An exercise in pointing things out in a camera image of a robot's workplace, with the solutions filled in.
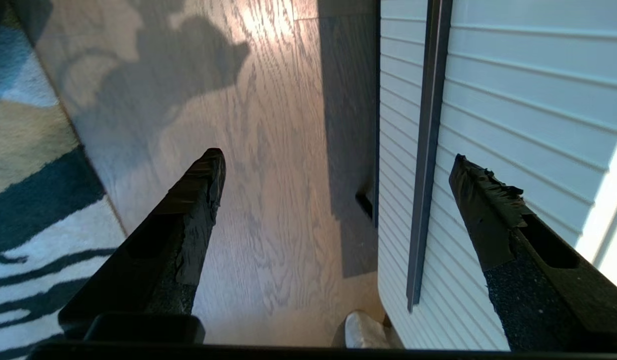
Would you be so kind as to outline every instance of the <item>white siding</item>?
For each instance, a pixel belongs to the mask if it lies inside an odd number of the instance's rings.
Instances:
[[[425,23],[396,19],[424,19],[427,3],[381,6],[382,303],[407,348],[508,350],[450,170],[461,153],[524,189],[529,207],[617,284],[617,0],[454,1],[412,314],[405,293],[422,78],[414,64],[423,61]]]

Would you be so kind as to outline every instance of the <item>wooden floor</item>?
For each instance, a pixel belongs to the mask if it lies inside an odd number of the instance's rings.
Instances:
[[[372,1],[16,4],[126,231],[224,151],[193,310],[206,343],[331,346],[350,311],[382,319],[354,199],[373,180]]]

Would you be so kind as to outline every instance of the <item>white paneled wall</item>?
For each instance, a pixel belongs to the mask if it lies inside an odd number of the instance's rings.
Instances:
[[[381,2],[379,292],[405,346],[508,350],[448,183],[455,154],[617,284],[617,0],[454,0],[420,304],[406,281],[425,0]]]
[[[381,3],[379,265],[382,304],[404,345],[412,349],[507,349],[501,323],[462,219],[432,221],[420,304],[407,311],[407,268],[422,96],[427,0]],[[439,199],[442,218],[453,198]]]

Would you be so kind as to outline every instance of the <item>striped rug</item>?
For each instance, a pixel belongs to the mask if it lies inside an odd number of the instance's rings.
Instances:
[[[57,314],[125,239],[12,12],[0,26],[0,359],[61,334]]]

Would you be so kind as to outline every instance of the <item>dark metal strip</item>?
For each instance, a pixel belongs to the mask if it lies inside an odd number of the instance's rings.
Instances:
[[[382,37],[381,1],[375,2],[375,182],[373,183],[373,225],[378,228],[380,219],[380,41]]]
[[[413,194],[413,222],[411,223],[411,245],[406,281],[409,312],[413,310],[413,305],[418,305],[420,302],[452,7],[453,0],[429,0],[428,2]]]

